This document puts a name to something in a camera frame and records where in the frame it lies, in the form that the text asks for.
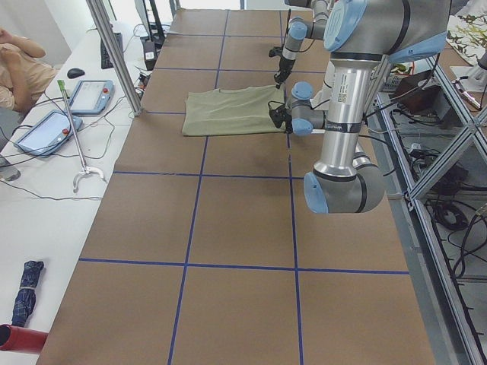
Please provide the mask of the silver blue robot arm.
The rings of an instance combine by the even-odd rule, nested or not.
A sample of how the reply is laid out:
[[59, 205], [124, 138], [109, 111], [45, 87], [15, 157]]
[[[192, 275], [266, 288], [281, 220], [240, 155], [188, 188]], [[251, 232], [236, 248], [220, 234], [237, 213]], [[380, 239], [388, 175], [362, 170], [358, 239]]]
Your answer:
[[269, 57], [279, 57], [279, 69], [274, 74], [275, 86], [279, 89], [286, 82], [294, 67], [297, 55], [305, 39], [322, 40], [326, 24], [333, 9], [333, 1], [285, 1], [286, 5], [307, 8], [312, 11], [313, 20], [305, 21], [301, 17], [288, 19], [285, 39], [281, 46], [269, 50]]
[[323, 126], [320, 159], [304, 177], [312, 212], [361, 213], [383, 199], [382, 173], [358, 144], [372, 71], [383, 58], [393, 64], [438, 54], [449, 14], [449, 1], [335, 2], [323, 35], [334, 67], [328, 110], [312, 108], [306, 82], [297, 83], [290, 98], [296, 135]]

